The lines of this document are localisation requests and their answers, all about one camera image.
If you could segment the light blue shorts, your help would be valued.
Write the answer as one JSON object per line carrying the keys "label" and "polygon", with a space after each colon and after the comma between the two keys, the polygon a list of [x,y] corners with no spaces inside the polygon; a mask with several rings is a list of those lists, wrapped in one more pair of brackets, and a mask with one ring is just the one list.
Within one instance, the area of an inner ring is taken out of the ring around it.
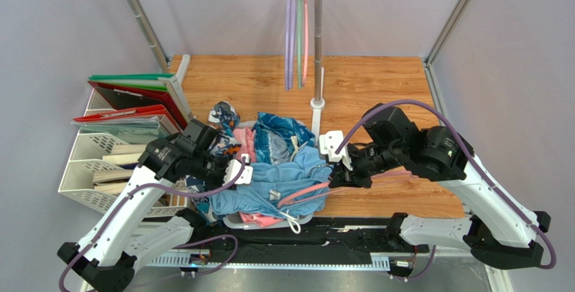
{"label": "light blue shorts", "polygon": [[325,165],[316,148],[305,146],[292,161],[271,165],[253,163],[252,183],[227,189],[209,198],[218,216],[237,212],[283,218],[307,216],[325,207],[326,197],[277,208],[285,197],[312,185],[328,182],[332,168]]}

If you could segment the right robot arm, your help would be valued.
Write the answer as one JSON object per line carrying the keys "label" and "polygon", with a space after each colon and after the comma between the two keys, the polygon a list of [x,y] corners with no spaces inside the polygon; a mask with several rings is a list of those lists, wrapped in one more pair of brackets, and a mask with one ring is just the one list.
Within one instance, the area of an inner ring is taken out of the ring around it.
{"label": "right robot arm", "polygon": [[470,214],[448,219],[397,212],[385,229],[389,245],[450,247],[500,270],[553,268],[557,256],[546,236],[550,215],[513,198],[449,121],[420,129],[403,112],[403,104],[380,103],[363,115],[358,127],[371,138],[363,147],[341,131],[320,136],[320,153],[333,165],[329,187],[369,188],[374,176],[402,167],[449,190]]}

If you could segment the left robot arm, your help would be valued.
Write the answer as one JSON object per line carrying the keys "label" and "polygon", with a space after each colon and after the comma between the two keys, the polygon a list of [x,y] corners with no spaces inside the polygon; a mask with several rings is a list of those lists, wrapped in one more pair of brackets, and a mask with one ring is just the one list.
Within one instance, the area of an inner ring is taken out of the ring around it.
{"label": "left robot arm", "polygon": [[100,221],[79,241],[59,248],[57,255],[66,264],[59,290],[66,291],[65,278],[75,272],[94,291],[124,291],[150,261],[170,249],[191,246],[196,217],[188,208],[150,233],[136,239],[132,234],[166,193],[206,198],[251,180],[248,155],[236,160],[211,154],[218,136],[216,129],[193,119],[183,132],[149,142]]}

